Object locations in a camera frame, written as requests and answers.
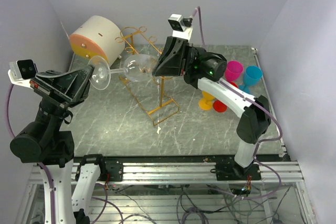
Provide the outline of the blue wine glass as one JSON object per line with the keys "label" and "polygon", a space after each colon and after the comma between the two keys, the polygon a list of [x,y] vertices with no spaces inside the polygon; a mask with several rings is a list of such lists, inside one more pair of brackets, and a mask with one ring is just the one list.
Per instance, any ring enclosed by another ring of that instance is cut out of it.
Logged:
{"label": "blue wine glass", "polygon": [[238,86],[240,90],[250,94],[250,87],[258,83],[262,78],[263,72],[257,66],[248,66],[243,75],[243,83]]}

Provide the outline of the pink wine glass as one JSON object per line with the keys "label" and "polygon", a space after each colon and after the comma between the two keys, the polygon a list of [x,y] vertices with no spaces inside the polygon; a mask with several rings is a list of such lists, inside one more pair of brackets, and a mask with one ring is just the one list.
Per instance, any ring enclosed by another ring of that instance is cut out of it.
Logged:
{"label": "pink wine glass", "polygon": [[230,84],[234,83],[244,70],[244,66],[239,61],[229,61],[224,73],[224,77]]}

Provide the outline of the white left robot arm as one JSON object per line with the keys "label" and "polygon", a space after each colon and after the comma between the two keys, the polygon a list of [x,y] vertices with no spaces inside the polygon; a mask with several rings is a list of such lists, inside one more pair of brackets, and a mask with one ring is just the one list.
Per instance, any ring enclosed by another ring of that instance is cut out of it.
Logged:
{"label": "white left robot arm", "polygon": [[8,71],[12,84],[31,88],[42,98],[35,120],[12,139],[10,150],[22,163],[36,163],[40,167],[45,223],[91,223],[91,196],[96,182],[107,175],[103,155],[86,155],[72,190],[75,145],[72,132],[60,130],[63,123],[70,124],[66,119],[73,116],[69,108],[87,98],[93,71],[92,66],[65,73],[48,70],[33,72],[28,79]]}

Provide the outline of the red wine glass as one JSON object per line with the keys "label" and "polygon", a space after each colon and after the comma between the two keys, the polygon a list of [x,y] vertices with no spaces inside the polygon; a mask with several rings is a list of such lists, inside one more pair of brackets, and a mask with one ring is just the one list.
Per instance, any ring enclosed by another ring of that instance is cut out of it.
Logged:
{"label": "red wine glass", "polygon": [[224,113],[227,110],[227,105],[219,100],[216,100],[213,102],[213,109],[218,113]]}

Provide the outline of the orange wine glass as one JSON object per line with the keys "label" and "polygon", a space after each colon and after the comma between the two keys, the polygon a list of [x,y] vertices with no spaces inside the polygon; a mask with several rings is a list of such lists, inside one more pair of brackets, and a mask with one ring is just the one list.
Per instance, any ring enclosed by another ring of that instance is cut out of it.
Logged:
{"label": "orange wine glass", "polygon": [[215,98],[211,94],[209,94],[205,91],[202,91],[202,98],[199,100],[198,106],[202,110],[208,111],[213,107],[213,100],[214,99]]}

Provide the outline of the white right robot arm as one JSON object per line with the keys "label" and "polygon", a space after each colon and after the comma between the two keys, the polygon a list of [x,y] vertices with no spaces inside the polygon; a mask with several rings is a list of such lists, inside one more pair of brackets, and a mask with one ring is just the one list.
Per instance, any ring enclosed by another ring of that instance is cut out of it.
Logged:
{"label": "white right robot arm", "polygon": [[183,76],[184,81],[227,105],[239,118],[236,133],[240,138],[231,168],[216,168],[216,173],[244,179],[250,173],[259,138],[271,124],[268,99],[254,97],[223,79],[227,60],[221,54],[192,46],[188,40],[168,36],[152,74],[155,77]]}

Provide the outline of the clear wine glass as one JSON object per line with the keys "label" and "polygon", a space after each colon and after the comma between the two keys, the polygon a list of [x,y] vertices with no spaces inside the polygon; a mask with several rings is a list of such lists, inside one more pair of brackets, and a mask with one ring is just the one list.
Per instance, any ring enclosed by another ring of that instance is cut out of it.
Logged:
{"label": "clear wine glass", "polygon": [[102,56],[93,56],[88,65],[93,67],[90,78],[91,85],[97,90],[106,89],[111,81],[112,74],[124,74],[131,82],[143,82],[152,78],[152,72],[157,63],[157,58],[146,54],[135,54],[127,57],[123,66],[110,69],[107,61]]}

